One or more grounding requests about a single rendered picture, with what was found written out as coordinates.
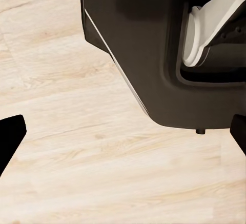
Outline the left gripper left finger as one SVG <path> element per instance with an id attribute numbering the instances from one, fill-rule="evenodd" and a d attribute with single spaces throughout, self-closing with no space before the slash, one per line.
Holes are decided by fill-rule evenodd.
<path id="1" fill-rule="evenodd" d="M 0 120 L 0 175 L 26 134 L 26 123 L 21 114 Z"/>

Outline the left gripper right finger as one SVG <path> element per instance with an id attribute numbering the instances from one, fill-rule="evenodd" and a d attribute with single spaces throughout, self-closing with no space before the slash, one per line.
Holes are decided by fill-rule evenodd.
<path id="1" fill-rule="evenodd" d="M 246 155 L 246 116 L 239 114 L 233 116 L 230 133 Z"/>

